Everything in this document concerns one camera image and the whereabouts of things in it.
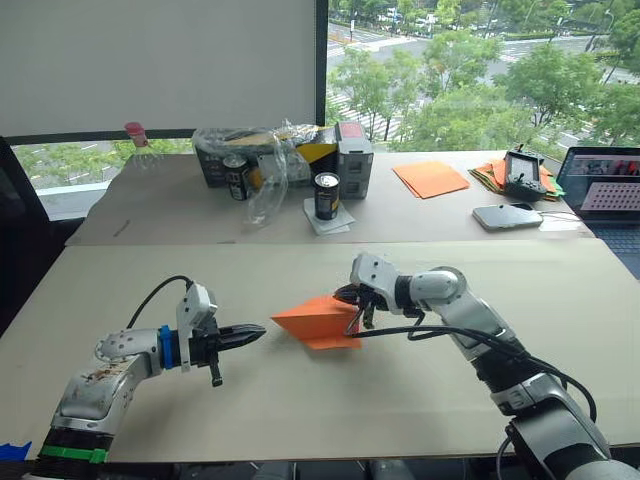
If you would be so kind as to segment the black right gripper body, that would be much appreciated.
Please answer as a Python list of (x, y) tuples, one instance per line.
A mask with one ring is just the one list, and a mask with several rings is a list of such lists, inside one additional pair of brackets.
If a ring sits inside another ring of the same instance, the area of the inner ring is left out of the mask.
[(355, 306), (356, 311), (359, 308), (364, 310), (369, 304), (373, 304), (375, 310), (386, 310), (386, 300), (383, 296), (366, 285), (348, 284), (342, 286), (334, 292), (333, 298), (339, 302)]

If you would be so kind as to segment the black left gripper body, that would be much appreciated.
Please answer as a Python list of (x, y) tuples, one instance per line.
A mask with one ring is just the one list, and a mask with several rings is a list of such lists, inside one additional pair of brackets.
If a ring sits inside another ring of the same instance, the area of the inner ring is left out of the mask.
[(223, 377), (219, 367), (220, 332), (215, 319), (204, 320), (192, 331), (189, 340), (189, 360), (192, 367), (208, 367), (211, 375), (211, 385), (219, 387), (223, 384)]

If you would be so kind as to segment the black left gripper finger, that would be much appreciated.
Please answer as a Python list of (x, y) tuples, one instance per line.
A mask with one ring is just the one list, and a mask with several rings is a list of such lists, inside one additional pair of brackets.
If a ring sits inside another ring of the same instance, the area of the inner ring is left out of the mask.
[(257, 324), (236, 324), (219, 328), (219, 334), (224, 339), (259, 339), (266, 333), (263, 326)]
[(249, 345), (261, 338), (260, 335), (223, 336), (218, 341), (218, 350), (227, 351)]

